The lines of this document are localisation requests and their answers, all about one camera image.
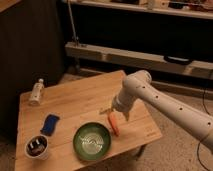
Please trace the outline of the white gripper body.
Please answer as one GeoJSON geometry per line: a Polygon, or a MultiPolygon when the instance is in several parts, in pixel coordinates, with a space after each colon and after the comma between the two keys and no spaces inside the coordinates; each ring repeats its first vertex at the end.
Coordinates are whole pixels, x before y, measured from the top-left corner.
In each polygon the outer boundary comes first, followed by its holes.
{"type": "Polygon", "coordinates": [[[128,113],[133,106],[133,98],[131,96],[116,95],[112,100],[112,108],[118,112],[128,113]]]}

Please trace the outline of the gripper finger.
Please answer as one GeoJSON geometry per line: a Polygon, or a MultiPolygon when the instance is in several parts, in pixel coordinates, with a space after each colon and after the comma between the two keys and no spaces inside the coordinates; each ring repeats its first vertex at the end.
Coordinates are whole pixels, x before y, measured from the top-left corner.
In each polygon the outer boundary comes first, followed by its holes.
{"type": "Polygon", "coordinates": [[[124,115],[126,121],[129,121],[129,117],[130,117],[129,113],[128,112],[124,112],[123,115],[124,115]]]}
{"type": "Polygon", "coordinates": [[[113,111],[112,108],[107,108],[107,109],[100,110],[99,114],[107,114],[107,113],[111,113],[112,111],[113,111]]]}

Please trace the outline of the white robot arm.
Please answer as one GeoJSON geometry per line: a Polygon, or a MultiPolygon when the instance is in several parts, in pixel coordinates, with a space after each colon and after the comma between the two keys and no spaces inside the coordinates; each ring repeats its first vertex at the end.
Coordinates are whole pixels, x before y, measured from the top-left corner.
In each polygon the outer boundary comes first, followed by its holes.
{"type": "Polygon", "coordinates": [[[152,77],[146,70],[129,74],[122,79],[120,91],[102,113],[121,112],[129,120],[130,110],[137,99],[143,100],[199,140],[213,153],[213,116],[170,97],[151,85],[152,77]]]}

